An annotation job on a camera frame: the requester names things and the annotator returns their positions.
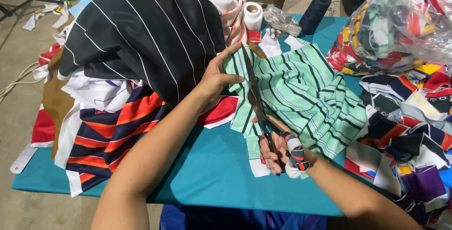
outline teal table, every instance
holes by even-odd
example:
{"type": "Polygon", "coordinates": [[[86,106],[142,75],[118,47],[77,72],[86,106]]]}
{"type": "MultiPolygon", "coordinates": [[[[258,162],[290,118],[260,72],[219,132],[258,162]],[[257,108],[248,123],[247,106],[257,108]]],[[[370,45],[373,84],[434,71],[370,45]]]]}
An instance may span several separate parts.
{"type": "MultiPolygon", "coordinates": [[[[316,33],[302,39],[317,43],[326,54],[346,21],[343,17],[325,16],[316,33]]],[[[345,81],[352,91],[361,94],[357,77],[345,76],[345,81]]],[[[240,133],[230,130],[229,125],[214,129],[196,126],[148,202],[343,215],[310,178],[291,179],[285,174],[254,178],[246,142],[240,133]]],[[[69,194],[65,170],[50,160],[51,150],[38,149],[24,171],[15,176],[11,187],[30,192],[69,194]]],[[[343,166],[345,150],[334,161],[343,166]]],[[[105,184],[106,181],[82,196],[99,197],[105,184]]]]}

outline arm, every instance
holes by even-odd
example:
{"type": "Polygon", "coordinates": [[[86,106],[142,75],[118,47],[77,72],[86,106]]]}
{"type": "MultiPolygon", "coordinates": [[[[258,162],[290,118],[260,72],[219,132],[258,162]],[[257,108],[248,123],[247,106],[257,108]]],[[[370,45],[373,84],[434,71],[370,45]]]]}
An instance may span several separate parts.
{"type": "Polygon", "coordinates": [[[195,89],[124,157],[102,192],[91,229],[149,229],[146,197],[165,176],[202,109],[225,85],[244,80],[221,73],[223,60],[239,47],[235,44],[210,61],[195,89]]]}
{"type": "MultiPolygon", "coordinates": [[[[267,117],[280,130],[290,132],[290,129],[280,121],[272,116],[267,117]]],[[[274,133],[272,137],[280,150],[278,156],[286,163],[288,158],[285,158],[287,149],[285,140],[274,133]]],[[[260,145],[263,157],[267,159],[272,172],[280,173],[281,167],[273,161],[277,156],[269,151],[267,140],[262,139],[260,145]]],[[[357,229],[422,229],[410,215],[380,193],[337,169],[307,148],[304,148],[304,152],[311,165],[307,174],[345,216],[352,219],[351,223],[356,224],[357,229]]]]}

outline plastic bag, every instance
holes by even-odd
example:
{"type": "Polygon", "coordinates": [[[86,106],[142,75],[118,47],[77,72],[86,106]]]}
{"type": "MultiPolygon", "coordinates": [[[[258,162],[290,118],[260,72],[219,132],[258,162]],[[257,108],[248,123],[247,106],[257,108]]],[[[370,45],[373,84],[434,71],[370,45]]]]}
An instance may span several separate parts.
{"type": "Polygon", "coordinates": [[[345,74],[407,71],[452,64],[452,0],[367,0],[327,54],[345,74]]]}
{"type": "Polygon", "coordinates": [[[263,18],[275,29],[285,31],[296,37],[301,32],[298,22],[290,14],[282,11],[274,5],[268,5],[263,11],[263,18]]]}

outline navy thread spool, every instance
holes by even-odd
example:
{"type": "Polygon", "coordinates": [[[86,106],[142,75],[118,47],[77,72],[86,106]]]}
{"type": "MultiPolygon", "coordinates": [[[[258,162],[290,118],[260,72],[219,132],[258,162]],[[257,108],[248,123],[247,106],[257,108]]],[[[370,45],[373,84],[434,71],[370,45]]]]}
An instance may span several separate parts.
{"type": "Polygon", "coordinates": [[[298,23],[302,28],[303,34],[314,34],[330,5],[331,0],[312,0],[298,23]]]}

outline thread spool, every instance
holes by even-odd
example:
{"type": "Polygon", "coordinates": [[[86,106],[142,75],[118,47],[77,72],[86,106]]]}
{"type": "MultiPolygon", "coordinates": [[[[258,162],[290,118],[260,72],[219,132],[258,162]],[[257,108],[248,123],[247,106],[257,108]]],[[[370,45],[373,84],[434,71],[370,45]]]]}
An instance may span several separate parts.
{"type": "Polygon", "coordinates": [[[245,25],[248,30],[260,31],[263,18],[262,7],[256,2],[246,2],[243,14],[245,25]]]}
{"type": "Polygon", "coordinates": [[[312,0],[298,23],[302,28],[303,34],[314,34],[330,5],[331,0],[312,0]]]}

